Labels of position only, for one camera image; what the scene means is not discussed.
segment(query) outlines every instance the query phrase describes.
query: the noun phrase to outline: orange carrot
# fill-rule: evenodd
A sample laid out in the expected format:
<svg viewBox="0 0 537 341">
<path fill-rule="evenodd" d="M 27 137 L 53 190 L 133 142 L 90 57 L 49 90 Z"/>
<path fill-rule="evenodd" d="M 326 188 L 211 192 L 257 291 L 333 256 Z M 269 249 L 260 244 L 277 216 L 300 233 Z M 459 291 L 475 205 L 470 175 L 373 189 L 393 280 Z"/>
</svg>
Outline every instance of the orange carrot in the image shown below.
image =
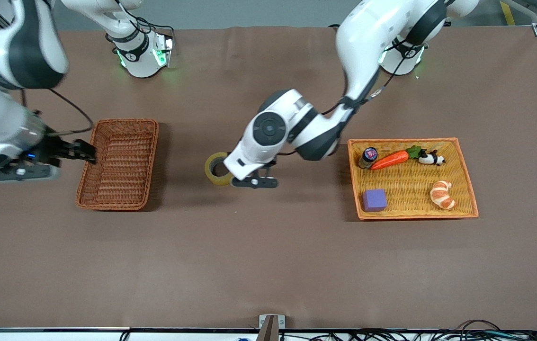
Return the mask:
<svg viewBox="0 0 537 341">
<path fill-rule="evenodd" d="M 403 163 L 409 158 L 418 158 L 419 153 L 420 147 L 418 147 L 417 145 L 412 145 L 412 147 L 405 149 L 405 151 L 398 151 L 397 153 L 388 155 L 387 157 L 377 160 L 376 162 L 374 162 L 374 164 L 372 164 L 372 167 L 370 167 L 370 169 L 382 169 L 387 168 L 388 166 L 392 166 L 394 164 Z"/>
</svg>

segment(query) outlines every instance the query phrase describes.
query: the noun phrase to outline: panda toy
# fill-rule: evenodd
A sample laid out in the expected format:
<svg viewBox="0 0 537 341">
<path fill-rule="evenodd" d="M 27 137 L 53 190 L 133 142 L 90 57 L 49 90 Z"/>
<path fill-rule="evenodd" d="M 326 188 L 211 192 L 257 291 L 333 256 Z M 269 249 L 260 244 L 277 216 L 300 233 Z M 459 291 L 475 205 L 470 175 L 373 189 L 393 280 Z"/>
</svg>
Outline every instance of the panda toy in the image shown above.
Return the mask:
<svg viewBox="0 0 537 341">
<path fill-rule="evenodd" d="M 442 163 L 446 162 L 446 159 L 437 156 L 437 149 L 429 153 L 426 153 L 426 149 L 420 149 L 420 158 L 418 158 L 418 161 L 422 164 L 436 164 L 437 166 L 441 166 Z"/>
</svg>

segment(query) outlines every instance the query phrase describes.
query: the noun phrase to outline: empty basket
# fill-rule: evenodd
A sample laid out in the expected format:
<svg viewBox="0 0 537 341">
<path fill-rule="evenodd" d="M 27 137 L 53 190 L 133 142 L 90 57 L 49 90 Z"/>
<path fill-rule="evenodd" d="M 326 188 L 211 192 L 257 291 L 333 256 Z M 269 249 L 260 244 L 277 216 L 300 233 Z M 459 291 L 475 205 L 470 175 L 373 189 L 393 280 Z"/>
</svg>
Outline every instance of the empty basket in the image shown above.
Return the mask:
<svg viewBox="0 0 537 341">
<path fill-rule="evenodd" d="M 149 199 L 159 125 L 154 119 L 102 119 L 91 133 L 96 164 L 86 163 L 77 188 L 83 209 L 136 211 Z"/>
</svg>

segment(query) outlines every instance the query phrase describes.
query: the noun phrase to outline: small jar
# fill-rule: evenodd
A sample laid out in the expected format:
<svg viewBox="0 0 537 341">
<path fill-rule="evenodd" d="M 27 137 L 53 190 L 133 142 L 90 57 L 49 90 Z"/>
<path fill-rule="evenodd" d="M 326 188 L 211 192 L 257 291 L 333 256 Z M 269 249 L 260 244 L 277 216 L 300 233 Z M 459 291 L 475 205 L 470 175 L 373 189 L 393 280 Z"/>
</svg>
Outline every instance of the small jar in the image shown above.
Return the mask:
<svg viewBox="0 0 537 341">
<path fill-rule="evenodd" d="M 359 167 L 363 169 L 370 169 L 372 163 L 378 158 L 378 151 L 374 147 L 369 147 L 363 151 L 359 158 Z"/>
</svg>

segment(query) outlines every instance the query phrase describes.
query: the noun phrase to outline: brown tablecloth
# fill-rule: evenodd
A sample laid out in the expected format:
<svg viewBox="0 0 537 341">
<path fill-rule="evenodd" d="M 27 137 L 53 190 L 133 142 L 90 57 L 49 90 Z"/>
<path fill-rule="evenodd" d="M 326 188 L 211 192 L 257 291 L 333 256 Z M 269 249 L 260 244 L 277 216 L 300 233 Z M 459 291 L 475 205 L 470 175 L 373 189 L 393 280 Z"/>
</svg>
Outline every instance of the brown tablecloth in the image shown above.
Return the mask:
<svg viewBox="0 0 537 341">
<path fill-rule="evenodd" d="M 358 221 L 345 147 L 322 162 L 280 158 L 275 190 L 204 175 L 273 91 L 295 87 L 318 110 L 338 100 L 332 29 L 179 31 L 176 68 L 144 80 L 103 36 L 61 33 L 59 91 L 94 119 L 162 123 L 152 199 L 146 212 L 79 209 L 83 163 L 69 160 L 57 181 L 0 184 L 0 326 L 244 327 L 281 313 L 295 328 L 537 328 L 531 28 L 445 28 L 345 130 L 343 143 L 460 139 L 480 217 L 412 222 Z M 85 126 L 48 91 L 29 104 L 55 129 Z"/>
</svg>

